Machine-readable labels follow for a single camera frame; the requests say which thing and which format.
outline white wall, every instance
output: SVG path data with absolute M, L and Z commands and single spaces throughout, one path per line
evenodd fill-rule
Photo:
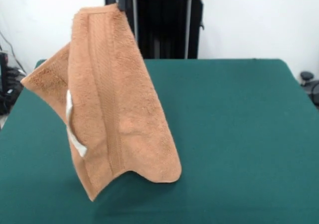
M 0 0 L 0 29 L 30 72 L 70 38 L 73 14 L 104 0 Z M 200 58 L 281 58 L 319 76 L 319 0 L 205 0 Z

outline green tablecloth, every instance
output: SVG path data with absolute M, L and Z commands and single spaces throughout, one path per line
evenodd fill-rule
M 279 60 L 147 61 L 183 173 L 90 202 L 65 126 L 24 90 L 0 132 L 1 224 L 319 223 L 319 115 Z

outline black object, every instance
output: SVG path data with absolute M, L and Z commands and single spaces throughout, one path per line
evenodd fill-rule
M 118 5 L 126 11 L 145 59 L 197 58 L 201 0 L 118 0 Z
M 8 67 L 8 56 L 0 52 L 1 86 L 0 86 L 0 115 L 10 113 L 20 95 L 23 85 L 20 80 L 25 76 L 18 68 Z
M 302 88 L 311 99 L 311 101 L 319 107 L 319 80 L 312 81 L 313 73 L 304 71 L 300 73 L 302 79 Z

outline white towel label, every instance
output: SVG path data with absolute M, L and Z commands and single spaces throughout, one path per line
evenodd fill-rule
M 72 109 L 73 109 L 73 102 L 72 102 L 72 96 L 71 92 L 67 90 L 66 92 L 66 120 L 67 120 L 67 133 L 69 136 L 69 139 L 73 143 L 74 147 L 78 150 L 80 156 L 83 158 L 86 154 L 87 147 L 85 147 L 83 144 L 81 144 L 78 139 L 76 138 L 75 134 L 73 133 L 70 125 L 70 117 L 72 115 Z

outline hanging towel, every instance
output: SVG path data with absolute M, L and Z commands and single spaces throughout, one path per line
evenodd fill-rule
M 22 83 L 65 122 L 90 200 L 127 171 L 156 183 L 179 179 L 181 164 L 163 109 L 116 4 L 81 9 L 71 42 Z

